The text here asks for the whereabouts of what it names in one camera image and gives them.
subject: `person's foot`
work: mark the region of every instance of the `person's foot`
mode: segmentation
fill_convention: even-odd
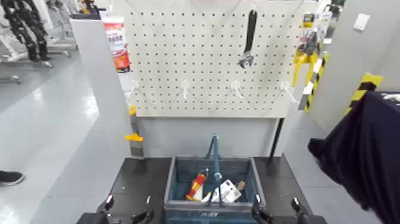
[[[25,176],[20,172],[0,171],[0,185],[11,186],[20,183]]]

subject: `adjustable wrench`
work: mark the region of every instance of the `adjustable wrench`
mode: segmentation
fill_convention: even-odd
[[[249,13],[249,23],[247,25],[246,47],[243,55],[239,59],[239,65],[243,69],[253,64],[254,56],[251,55],[251,47],[253,45],[256,22],[257,22],[257,12],[255,10],[251,10]]]

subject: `black cloth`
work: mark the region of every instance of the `black cloth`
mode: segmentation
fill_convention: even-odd
[[[399,224],[400,102],[382,93],[388,92],[367,92],[326,139],[310,139],[308,149],[363,209]]]

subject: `pegboard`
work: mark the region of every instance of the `pegboard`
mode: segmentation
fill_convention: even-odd
[[[255,1],[252,67],[238,65],[253,1],[115,1],[124,15],[138,116],[285,117],[304,13],[315,1]],[[190,84],[186,99],[181,83]],[[230,89],[240,83],[239,98]]]

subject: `pegboard hook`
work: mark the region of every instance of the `pegboard hook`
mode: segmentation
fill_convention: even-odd
[[[125,93],[125,97],[127,99],[129,99],[130,96],[132,95],[133,91],[135,91],[135,89],[139,89],[139,82],[137,82],[136,80],[132,79],[132,88],[130,89],[130,91],[128,93]]]
[[[230,84],[230,90],[235,91],[236,94],[239,96],[239,98],[244,98],[244,97],[242,96],[242,94],[240,94],[239,88],[240,88],[240,83],[239,83],[237,80],[233,81],[233,82]]]
[[[184,80],[180,83],[180,88],[183,89],[183,99],[186,99],[186,97],[188,97],[190,83],[187,80]]]
[[[296,98],[292,95],[292,93],[289,91],[289,82],[288,81],[284,81],[280,84],[279,89],[283,92],[285,91],[289,97],[290,100],[296,104],[299,104],[300,102],[296,100]]]
[[[253,0],[253,14],[255,13],[255,0]]]

